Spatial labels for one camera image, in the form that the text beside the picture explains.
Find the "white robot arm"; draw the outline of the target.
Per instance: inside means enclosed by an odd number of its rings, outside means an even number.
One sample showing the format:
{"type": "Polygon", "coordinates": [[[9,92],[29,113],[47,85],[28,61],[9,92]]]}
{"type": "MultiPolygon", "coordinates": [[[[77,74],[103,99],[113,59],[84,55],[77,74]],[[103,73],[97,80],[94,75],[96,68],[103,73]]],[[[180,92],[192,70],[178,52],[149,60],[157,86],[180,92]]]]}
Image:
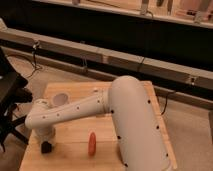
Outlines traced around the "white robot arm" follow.
{"type": "Polygon", "coordinates": [[[173,171],[160,125],[145,86],[121,76],[109,88],[78,101],[49,108],[38,99],[26,117],[29,129],[42,129],[98,114],[112,116],[126,171],[173,171]]]}

